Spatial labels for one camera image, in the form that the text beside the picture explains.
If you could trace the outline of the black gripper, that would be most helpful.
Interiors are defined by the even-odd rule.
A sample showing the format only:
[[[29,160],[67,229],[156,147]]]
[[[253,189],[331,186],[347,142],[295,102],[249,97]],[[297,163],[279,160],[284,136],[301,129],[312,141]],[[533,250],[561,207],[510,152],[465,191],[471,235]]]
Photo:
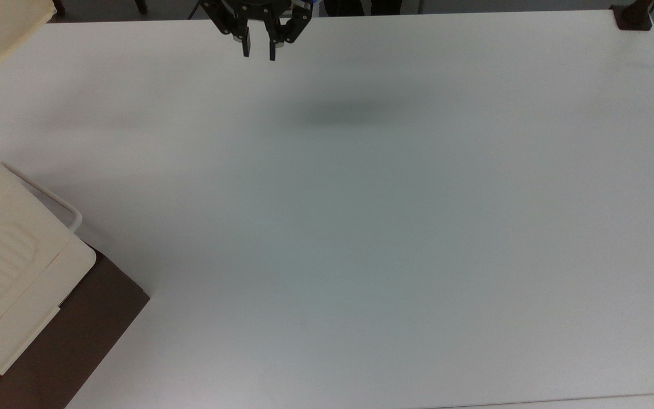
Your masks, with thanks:
[[[276,49],[299,38],[312,19],[313,5],[289,5],[289,1],[199,1],[216,28],[233,36],[242,47],[244,57],[251,52],[248,20],[268,22],[269,60],[276,60]],[[281,23],[281,15],[291,10],[291,17]]]

